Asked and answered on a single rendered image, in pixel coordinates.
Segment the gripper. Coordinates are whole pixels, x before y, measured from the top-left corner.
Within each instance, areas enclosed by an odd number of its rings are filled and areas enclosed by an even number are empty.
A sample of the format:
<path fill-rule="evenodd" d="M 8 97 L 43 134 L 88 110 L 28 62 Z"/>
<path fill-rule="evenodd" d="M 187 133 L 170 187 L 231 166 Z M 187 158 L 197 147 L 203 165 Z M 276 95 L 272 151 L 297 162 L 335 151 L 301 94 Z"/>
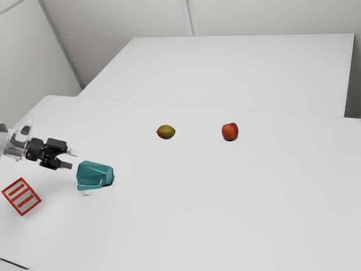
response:
<path fill-rule="evenodd" d="M 78 156 L 78 151 L 67 146 L 65 141 L 49 138 L 46 143 L 39 138 L 32 138 L 25 149 L 25 158 L 30 161 L 40 160 L 39 165 L 48 169 L 72 169 L 71 163 L 61 161 L 60 154 Z"/>

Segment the teal faceted mug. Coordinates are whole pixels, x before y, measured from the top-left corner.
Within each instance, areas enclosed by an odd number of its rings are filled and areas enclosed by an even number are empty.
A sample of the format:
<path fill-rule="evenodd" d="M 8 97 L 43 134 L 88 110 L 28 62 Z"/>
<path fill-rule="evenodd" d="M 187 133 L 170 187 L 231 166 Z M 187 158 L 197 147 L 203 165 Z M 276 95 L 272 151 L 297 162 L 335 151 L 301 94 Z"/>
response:
<path fill-rule="evenodd" d="M 100 189 L 112 184 L 113 168 L 91 161 L 83 161 L 78 165 L 76 186 L 79 191 Z"/>

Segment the green yellow mango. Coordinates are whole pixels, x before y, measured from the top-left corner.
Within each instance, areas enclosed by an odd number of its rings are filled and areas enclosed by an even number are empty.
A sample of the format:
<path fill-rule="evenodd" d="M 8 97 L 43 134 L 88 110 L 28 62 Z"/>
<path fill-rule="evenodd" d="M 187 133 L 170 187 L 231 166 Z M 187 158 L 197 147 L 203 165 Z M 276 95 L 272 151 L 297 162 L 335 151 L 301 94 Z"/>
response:
<path fill-rule="evenodd" d="M 156 133 L 162 139 L 171 139 L 175 135 L 175 129 L 167 124 L 158 127 Z"/>

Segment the red apple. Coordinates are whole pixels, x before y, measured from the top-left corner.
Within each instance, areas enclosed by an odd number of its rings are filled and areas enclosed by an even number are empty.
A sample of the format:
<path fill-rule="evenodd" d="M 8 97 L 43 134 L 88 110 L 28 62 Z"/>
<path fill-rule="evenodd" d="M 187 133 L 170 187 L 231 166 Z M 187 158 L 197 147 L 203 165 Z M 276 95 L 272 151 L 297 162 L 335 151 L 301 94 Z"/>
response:
<path fill-rule="evenodd" d="M 239 135 L 239 128 L 236 123 L 224 124 L 221 133 L 224 140 L 234 141 Z"/>

